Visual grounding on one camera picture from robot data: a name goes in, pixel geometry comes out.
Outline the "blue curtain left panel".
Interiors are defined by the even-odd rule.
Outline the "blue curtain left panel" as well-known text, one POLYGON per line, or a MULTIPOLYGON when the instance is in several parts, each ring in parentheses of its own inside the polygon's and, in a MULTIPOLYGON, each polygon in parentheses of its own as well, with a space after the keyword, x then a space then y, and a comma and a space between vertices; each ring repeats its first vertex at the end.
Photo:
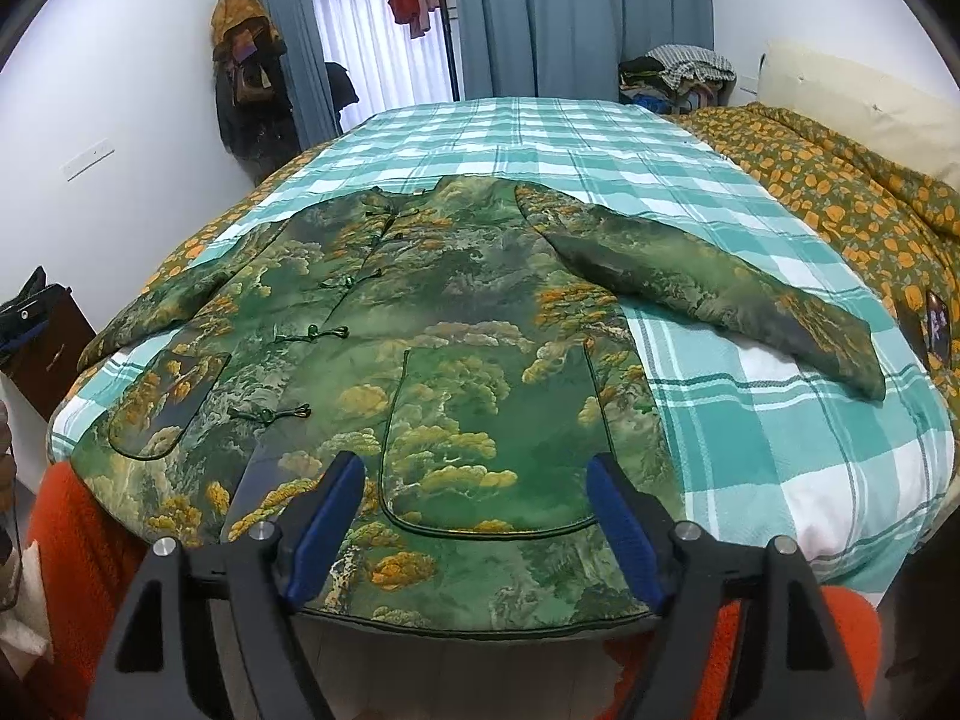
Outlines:
POLYGON ((333 140, 342 127, 332 101, 313 0, 259 0, 283 37, 281 59, 293 106, 296 132, 304 148, 333 140))

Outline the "white wall switch plate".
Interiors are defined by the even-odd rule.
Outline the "white wall switch plate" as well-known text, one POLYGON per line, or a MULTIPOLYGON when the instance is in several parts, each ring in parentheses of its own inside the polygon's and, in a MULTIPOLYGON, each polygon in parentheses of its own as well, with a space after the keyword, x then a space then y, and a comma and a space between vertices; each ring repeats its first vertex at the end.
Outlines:
POLYGON ((82 153, 76 154, 75 158, 71 158, 68 163, 62 166, 65 181, 75 181, 76 177, 81 176, 83 172, 96 166, 102 160, 109 158, 112 153, 114 153, 112 143, 109 140, 101 140, 82 151, 82 153))

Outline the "dark wooden dresser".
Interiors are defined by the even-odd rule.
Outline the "dark wooden dresser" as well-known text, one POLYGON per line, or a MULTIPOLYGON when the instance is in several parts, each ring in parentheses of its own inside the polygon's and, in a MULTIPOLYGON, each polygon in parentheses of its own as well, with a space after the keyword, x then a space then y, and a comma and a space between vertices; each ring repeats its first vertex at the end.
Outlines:
POLYGON ((76 364, 94 330, 73 294, 52 310, 49 325, 2 361, 2 372, 37 414, 49 421, 76 379, 76 364))

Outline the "blue curtain panel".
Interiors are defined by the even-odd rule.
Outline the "blue curtain panel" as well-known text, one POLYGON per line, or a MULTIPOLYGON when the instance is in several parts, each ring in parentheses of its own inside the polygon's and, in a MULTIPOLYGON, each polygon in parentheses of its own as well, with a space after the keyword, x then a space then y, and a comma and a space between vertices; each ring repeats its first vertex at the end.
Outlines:
POLYGON ((332 101, 313 0, 259 0, 283 37, 281 59, 293 106, 296 132, 304 148, 333 140, 342 127, 332 101))
POLYGON ((462 93, 619 97, 619 65, 664 44, 715 45, 713 0, 455 0, 462 93))

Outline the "cream bed headboard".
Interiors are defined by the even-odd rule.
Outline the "cream bed headboard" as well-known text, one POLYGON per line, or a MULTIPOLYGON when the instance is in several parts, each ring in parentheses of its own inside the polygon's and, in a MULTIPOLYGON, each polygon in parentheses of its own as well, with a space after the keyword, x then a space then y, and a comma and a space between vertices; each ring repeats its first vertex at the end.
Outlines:
POLYGON ((757 99, 786 107, 887 160, 958 185, 958 106, 853 60, 771 43, 757 99))

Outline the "small card on quilt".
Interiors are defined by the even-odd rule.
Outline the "small card on quilt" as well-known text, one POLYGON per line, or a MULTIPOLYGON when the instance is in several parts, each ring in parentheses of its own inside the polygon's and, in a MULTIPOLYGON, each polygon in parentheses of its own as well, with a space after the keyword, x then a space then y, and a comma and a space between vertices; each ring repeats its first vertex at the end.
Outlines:
POLYGON ((949 369, 952 366, 952 326, 950 325, 950 310, 946 301, 928 289, 926 291, 926 344, 928 355, 939 362, 940 366, 949 369))

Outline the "green landscape print padded jacket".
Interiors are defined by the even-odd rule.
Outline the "green landscape print padded jacket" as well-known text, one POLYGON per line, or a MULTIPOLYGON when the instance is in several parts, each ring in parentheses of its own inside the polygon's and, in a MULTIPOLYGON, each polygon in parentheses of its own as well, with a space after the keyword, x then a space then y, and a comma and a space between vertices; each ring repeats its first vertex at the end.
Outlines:
POLYGON ((160 332, 71 468, 129 532, 200 548, 279 517, 353 452, 363 497, 311 613, 505 639, 615 628, 644 610, 587 499, 589 460, 612 455, 636 488, 683 509, 628 332, 644 380, 613 400, 578 349, 527 383, 521 355, 501 349, 322 337, 179 355, 160 332))

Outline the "coats hanging on rack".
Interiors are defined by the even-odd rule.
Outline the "coats hanging on rack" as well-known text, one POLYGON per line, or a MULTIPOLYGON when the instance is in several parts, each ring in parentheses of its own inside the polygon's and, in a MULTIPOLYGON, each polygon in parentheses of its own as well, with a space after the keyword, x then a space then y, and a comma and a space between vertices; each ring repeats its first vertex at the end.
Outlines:
POLYGON ((221 141, 260 184, 301 151, 281 66, 283 37, 259 0, 218 0, 212 43, 221 141))

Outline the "orange floral green quilt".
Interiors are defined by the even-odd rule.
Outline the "orange floral green quilt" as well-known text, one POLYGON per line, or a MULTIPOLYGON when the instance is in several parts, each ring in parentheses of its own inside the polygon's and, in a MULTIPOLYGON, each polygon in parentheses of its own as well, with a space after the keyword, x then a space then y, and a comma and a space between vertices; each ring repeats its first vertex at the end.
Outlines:
MULTIPOLYGON (((752 104, 683 128, 813 229, 903 330, 926 291, 958 296, 958 197, 804 115, 752 104)), ((747 338, 851 394, 885 394, 866 324, 670 224, 532 182, 443 177, 416 193, 363 188, 246 232, 213 262, 171 271, 83 349, 91 367, 171 332, 179 355, 237 356, 322 337, 387 353, 519 353, 540 383, 584 351, 604 400, 640 387, 625 302, 747 338)))

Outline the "teal white plaid bed sheet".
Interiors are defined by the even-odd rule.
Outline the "teal white plaid bed sheet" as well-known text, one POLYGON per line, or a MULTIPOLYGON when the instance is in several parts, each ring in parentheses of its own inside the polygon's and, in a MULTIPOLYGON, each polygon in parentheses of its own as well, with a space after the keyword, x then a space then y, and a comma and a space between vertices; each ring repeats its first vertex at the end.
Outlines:
POLYGON ((130 533, 228 541, 338 452, 320 614, 628 619, 586 466, 878 600, 953 470, 947 408, 838 255, 709 146, 597 101, 381 114, 187 241, 50 426, 130 533))

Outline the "pile of clothes by bed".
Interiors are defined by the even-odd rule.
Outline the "pile of clothes by bed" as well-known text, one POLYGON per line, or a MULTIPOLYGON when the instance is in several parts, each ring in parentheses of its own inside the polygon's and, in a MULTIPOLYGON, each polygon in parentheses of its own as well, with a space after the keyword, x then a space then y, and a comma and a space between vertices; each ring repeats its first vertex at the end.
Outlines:
POLYGON ((714 50, 664 44, 619 65, 619 99, 654 114, 726 106, 737 84, 731 62, 714 50))

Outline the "black item on dresser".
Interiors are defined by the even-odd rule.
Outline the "black item on dresser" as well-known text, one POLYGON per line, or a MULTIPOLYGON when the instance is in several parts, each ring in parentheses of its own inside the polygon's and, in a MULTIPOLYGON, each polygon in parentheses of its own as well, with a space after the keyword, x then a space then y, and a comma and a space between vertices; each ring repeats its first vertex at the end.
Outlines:
POLYGON ((60 283, 49 283, 46 270, 36 266, 20 293, 0 310, 0 356, 6 361, 49 325, 52 310, 71 294, 60 283))

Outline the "blue curtain right panel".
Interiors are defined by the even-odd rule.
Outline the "blue curtain right panel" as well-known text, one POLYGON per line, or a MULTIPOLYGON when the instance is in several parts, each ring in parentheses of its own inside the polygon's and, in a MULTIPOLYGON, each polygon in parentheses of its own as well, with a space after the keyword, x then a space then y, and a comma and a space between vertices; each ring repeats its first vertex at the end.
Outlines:
POLYGON ((455 0, 462 93, 619 97, 619 65, 664 44, 715 45, 713 0, 455 0))

